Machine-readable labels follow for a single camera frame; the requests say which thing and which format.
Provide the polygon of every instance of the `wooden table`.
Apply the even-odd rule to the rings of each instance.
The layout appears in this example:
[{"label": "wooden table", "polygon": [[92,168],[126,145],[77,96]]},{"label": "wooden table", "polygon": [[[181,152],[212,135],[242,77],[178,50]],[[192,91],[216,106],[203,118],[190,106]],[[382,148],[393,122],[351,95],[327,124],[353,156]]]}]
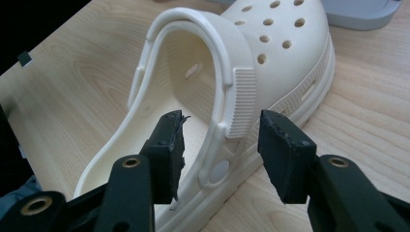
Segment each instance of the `wooden table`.
[{"label": "wooden table", "polygon": [[[94,0],[0,77],[0,103],[45,190],[73,197],[91,158],[127,114],[144,38],[173,7],[222,13],[208,1]],[[318,155],[350,158],[382,191],[410,202],[410,3],[374,31],[331,27],[336,74],[303,130]],[[306,205],[283,205],[263,167],[204,231],[309,231]]]}]

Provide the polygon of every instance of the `ventilation hole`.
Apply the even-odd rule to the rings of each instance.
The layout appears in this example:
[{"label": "ventilation hole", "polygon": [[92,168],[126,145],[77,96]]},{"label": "ventilation hole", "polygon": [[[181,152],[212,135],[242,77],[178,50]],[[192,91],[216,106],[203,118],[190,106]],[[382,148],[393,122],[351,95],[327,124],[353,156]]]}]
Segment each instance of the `ventilation hole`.
[{"label": "ventilation hole", "polygon": [[261,36],[261,37],[259,37],[259,40],[260,40],[262,43],[267,43],[267,42],[269,41],[269,37],[267,37],[267,36]]},{"label": "ventilation hole", "polygon": [[305,19],[299,18],[295,21],[295,27],[303,27],[305,25]]},{"label": "ventilation hole", "polygon": [[290,41],[285,41],[283,42],[282,47],[285,49],[288,49],[291,45],[292,43]]},{"label": "ventilation hole", "polygon": [[293,4],[295,4],[295,6],[301,6],[302,4],[304,4],[305,0],[295,0],[293,2]]},{"label": "ventilation hole", "polygon": [[244,7],[244,8],[242,9],[242,12],[248,12],[248,11],[250,11],[250,9],[252,9],[252,6]]},{"label": "ventilation hole", "polygon": [[273,2],[272,4],[271,4],[271,8],[273,9],[273,8],[276,8],[276,7],[278,7],[280,5],[280,1],[275,1],[275,2]]},{"label": "ventilation hole", "polygon": [[265,19],[265,20],[263,21],[263,25],[265,25],[265,26],[270,26],[270,25],[272,25],[272,24],[274,24],[274,20],[271,19],[271,18]]},{"label": "ventilation hole", "polygon": [[304,93],[302,94],[302,96],[301,96],[301,100],[302,100],[302,101],[304,101],[304,100],[307,98],[307,96],[311,93],[311,91],[313,91],[314,86],[316,86],[316,80],[313,80],[313,81],[310,83],[309,87],[306,88],[305,92],[304,92]]},{"label": "ventilation hole", "polygon": [[266,62],[266,56],[264,54],[260,54],[257,57],[257,63],[259,63],[260,65],[263,65],[265,64],[265,62]]}]

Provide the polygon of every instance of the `gray object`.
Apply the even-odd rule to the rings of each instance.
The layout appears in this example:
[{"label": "gray object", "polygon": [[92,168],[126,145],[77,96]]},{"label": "gray object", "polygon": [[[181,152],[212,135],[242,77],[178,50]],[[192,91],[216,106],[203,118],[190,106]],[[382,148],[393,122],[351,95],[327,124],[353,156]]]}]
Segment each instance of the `gray object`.
[{"label": "gray object", "polygon": [[[231,5],[235,0],[208,0]],[[355,30],[374,30],[387,25],[400,0],[322,0],[329,24]]]}]

